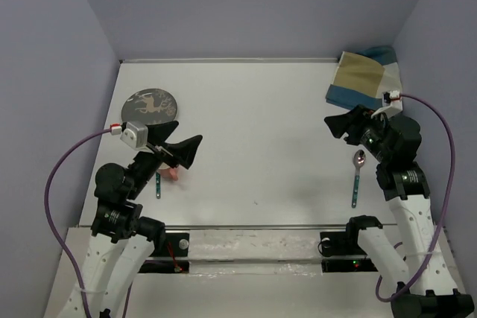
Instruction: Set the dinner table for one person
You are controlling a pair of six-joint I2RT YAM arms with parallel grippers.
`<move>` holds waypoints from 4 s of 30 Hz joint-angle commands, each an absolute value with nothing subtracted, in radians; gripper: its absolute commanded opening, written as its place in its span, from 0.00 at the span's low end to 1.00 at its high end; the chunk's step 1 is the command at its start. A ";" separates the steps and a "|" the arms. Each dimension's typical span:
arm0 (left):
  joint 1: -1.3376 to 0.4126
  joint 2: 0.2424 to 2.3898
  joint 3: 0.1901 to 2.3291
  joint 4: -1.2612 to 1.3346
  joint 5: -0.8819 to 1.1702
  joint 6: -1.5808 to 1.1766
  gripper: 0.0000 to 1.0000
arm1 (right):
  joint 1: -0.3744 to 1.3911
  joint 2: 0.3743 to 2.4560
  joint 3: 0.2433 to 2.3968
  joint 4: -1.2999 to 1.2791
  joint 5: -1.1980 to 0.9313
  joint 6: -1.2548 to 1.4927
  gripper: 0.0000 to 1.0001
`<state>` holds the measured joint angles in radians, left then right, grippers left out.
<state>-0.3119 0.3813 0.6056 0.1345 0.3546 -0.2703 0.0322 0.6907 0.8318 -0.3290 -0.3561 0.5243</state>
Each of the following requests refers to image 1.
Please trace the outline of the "blue beige checked placemat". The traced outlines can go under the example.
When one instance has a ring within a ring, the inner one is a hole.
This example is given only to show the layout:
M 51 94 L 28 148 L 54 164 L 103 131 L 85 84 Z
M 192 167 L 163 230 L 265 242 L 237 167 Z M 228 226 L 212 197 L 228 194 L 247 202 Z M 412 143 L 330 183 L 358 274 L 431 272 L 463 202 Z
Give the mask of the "blue beige checked placemat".
M 357 53 L 344 51 L 326 93 L 326 102 L 343 109 L 357 105 L 382 106 L 382 94 L 402 91 L 396 52 L 391 46 L 376 46 Z

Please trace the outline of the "pink mug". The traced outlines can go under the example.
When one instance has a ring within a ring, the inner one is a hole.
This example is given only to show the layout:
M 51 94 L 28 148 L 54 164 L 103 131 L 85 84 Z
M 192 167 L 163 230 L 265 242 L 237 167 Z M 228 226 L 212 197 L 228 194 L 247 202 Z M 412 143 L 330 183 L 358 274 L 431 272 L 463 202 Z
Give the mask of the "pink mug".
M 178 181 L 178 168 L 173 168 L 166 163 L 162 163 L 157 169 L 159 176 L 165 180 Z

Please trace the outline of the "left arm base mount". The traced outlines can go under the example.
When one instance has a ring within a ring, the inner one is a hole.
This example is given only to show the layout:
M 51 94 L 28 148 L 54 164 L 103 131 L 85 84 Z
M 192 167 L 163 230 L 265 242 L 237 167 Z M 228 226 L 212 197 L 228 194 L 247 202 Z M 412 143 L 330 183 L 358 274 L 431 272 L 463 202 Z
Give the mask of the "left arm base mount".
M 142 264 L 140 273 L 176 274 L 189 272 L 189 233 L 167 232 L 161 247 Z

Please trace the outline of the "grey reindeer plate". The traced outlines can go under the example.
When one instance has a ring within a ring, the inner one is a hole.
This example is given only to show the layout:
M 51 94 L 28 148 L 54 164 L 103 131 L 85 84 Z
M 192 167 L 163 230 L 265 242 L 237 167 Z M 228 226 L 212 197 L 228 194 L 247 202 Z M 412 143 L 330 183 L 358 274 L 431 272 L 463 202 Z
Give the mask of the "grey reindeer plate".
M 138 121 L 143 124 L 163 124 L 174 121 L 178 105 L 174 96 L 163 89 L 143 89 L 133 93 L 121 109 L 123 122 Z

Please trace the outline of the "spoon with teal handle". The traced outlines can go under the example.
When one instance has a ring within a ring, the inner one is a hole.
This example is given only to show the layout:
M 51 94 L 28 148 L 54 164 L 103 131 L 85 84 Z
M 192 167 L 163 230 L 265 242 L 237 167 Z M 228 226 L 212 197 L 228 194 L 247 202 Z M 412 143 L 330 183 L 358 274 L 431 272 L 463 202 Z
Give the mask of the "spoon with teal handle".
M 353 156 L 353 166 L 355 168 L 354 180 L 353 180 L 353 195 L 352 195 L 352 202 L 351 207 L 353 209 L 357 206 L 358 200 L 358 190 L 359 190 L 359 183 L 360 183 L 360 174 L 361 169 L 366 162 L 366 154 L 363 150 L 357 150 Z

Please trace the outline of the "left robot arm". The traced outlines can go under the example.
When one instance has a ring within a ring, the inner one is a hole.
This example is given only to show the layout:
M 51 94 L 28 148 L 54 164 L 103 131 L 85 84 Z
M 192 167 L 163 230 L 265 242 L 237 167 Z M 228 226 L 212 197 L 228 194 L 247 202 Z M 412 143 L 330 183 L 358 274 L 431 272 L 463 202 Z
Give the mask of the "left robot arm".
M 177 121 L 112 124 L 74 144 L 51 170 L 44 189 L 45 216 L 76 276 L 59 317 L 114 317 L 119 305 L 129 302 L 130 287 L 141 266 L 168 243 L 165 224 L 143 216 L 142 205 L 135 200 L 161 165 L 170 169 L 192 166 L 203 137 L 196 135 L 169 144 L 167 139 L 178 125 Z M 97 170 L 94 190 L 97 208 L 85 259 L 79 264 L 54 225 L 49 194 L 54 175 L 68 156 L 82 144 L 104 134 L 118 136 L 136 155 L 126 167 L 111 162 Z

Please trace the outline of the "fork with teal handle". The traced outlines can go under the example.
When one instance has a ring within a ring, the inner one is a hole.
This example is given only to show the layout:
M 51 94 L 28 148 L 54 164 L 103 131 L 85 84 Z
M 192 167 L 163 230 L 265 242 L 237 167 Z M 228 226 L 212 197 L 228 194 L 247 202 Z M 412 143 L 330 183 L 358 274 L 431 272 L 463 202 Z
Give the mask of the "fork with teal handle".
M 155 183 L 156 183 L 156 198 L 159 200 L 161 198 L 161 176 L 158 172 L 156 172 L 155 176 Z

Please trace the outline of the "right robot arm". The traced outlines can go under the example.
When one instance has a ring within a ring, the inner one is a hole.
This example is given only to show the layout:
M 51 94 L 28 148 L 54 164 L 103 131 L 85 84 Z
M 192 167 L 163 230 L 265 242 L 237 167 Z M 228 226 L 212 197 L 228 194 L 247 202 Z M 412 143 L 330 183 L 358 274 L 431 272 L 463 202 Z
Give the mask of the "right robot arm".
M 462 293 L 449 272 L 438 243 L 441 227 L 432 218 L 429 185 L 415 157 L 422 141 L 412 118 L 362 105 L 324 119 L 331 134 L 349 145 L 362 145 L 377 160 L 376 179 L 394 216 L 404 253 L 389 242 L 373 216 L 352 217 L 342 243 L 361 252 L 378 270 L 379 283 L 391 292 L 380 302 L 394 317 L 468 317 L 475 310 L 471 295 Z

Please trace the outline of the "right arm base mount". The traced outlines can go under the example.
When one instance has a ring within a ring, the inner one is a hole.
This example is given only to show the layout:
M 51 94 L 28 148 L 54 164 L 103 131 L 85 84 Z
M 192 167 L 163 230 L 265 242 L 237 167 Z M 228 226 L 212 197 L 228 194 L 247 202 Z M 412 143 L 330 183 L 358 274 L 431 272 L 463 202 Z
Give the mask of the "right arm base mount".
M 318 252 L 322 257 L 321 266 L 324 273 L 377 271 L 364 250 L 351 241 L 345 231 L 321 232 Z

